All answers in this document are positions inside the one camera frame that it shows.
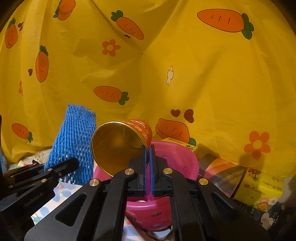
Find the blue foam fruit net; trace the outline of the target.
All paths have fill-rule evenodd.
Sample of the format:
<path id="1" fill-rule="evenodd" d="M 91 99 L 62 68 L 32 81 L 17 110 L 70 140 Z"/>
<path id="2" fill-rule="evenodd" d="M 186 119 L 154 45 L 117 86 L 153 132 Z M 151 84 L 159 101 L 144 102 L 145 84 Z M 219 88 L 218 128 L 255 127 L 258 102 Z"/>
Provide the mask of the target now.
<path id="1" fill-rule="evenodd" d="M 94 168 L 91 139 L 95 130 L 95 113 L 82 105 L 69 104 L 60 131 L 45 163 L 45 169 L 69 158 L 76 158 L 79 161 L 79 168 L 66 175 L 63 180 L 81 186 L 90 181 Z"/>

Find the red gold paper cup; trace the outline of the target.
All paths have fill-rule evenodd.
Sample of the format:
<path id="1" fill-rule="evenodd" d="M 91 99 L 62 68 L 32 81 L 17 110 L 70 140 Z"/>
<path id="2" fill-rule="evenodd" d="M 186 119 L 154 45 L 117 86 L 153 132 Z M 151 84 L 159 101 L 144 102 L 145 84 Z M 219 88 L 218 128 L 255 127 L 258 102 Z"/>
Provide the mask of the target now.
<path id="1" fill-rule="evenodd" d="M 92 135 L 91 149 L 96 164 L 114 176 L 137 158 L 142 147 L 152 142 L 152 129 L 143 120 L 109 121 L 100 125 Z"/>

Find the pink plastic trash bin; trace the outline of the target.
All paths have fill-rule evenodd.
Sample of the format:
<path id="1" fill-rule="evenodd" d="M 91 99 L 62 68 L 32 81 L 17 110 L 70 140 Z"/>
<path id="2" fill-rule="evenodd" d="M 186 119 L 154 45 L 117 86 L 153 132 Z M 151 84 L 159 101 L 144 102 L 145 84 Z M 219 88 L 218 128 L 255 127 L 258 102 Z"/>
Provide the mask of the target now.
<path id="1" fill-rule="evenodd" d="M 185 239 L 199 229 L 191 197 L 196 190 L 188 188 L 189 185 L 195 186 L 196 182 L 186 179 L 179 171 L 170 169 L 165 159 L 155 155 L 154 146 L 142 146 L 139 150 L 99 146 L 93 149 L 93 156 L 98 166 L 113 176 L 99 185 L 100 193 L 105 193 L 105 200 L 96 228 L 96 238 L 118 238 L 123 230 L 125 217 L 141 228 L 157 231 L 166 227 L 162 220 L 170 215 L 175 235 L 180 239 Z M 170 211 L 166 208 L 153 211 L 147 207 L 143 216 L 133 216 L 131 211 L 126 211 L 127 199 L 146 195 L 146 168 L 150 171 L 151 195 L 158 200 L 168 198 Z"/>

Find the colourful striped box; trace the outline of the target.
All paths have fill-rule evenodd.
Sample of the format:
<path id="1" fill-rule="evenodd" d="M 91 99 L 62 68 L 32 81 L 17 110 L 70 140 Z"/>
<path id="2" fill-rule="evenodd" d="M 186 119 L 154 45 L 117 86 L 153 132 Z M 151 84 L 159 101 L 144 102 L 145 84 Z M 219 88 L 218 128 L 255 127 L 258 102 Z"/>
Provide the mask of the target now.
<path id="1" fill-rule="evenodd" d="M 245 168 L 206 154 L 199 160 L 199 176 L 208 179 L 226 196 L 231 197 L 238 187 Z"/>

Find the yellow printed box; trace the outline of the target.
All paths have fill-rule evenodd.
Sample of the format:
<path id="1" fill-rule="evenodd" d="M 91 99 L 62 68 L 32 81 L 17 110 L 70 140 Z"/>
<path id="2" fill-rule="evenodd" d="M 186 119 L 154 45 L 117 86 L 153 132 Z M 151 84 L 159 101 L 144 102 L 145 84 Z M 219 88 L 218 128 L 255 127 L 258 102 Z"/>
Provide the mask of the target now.
<path id="1" fill-rule="evenodd" d="M 234 199 L 261 211 L 269 211 L 281 198 L 284 178 L 247 168 Z"/>

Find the black floral packaging bag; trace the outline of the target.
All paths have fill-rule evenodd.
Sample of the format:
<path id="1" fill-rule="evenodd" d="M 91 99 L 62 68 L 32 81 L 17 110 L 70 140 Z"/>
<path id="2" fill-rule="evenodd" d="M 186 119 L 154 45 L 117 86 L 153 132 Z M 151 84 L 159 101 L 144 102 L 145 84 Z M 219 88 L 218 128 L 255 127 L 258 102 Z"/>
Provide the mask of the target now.
<path id="1" fill-rule="evenodd" d="M 295 214 L 294 207 L 288 207 L 280 202 L 272 206 L 269 211 L 262 211 L 235 199 L 233 201 L 268 232 L 279 232 Z"/>

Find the yellow carrot print curtain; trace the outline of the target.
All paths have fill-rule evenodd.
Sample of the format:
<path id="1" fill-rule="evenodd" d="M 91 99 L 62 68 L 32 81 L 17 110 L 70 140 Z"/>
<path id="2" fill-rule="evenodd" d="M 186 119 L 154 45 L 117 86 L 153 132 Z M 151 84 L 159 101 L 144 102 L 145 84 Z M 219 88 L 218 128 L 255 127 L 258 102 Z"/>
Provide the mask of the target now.
<path id="1" fill-rule="evenodd" d="M 295 33 L 271 1 L 1 4 L 1 146 L 52 146 L 70 104 L 295 175 Z"/>

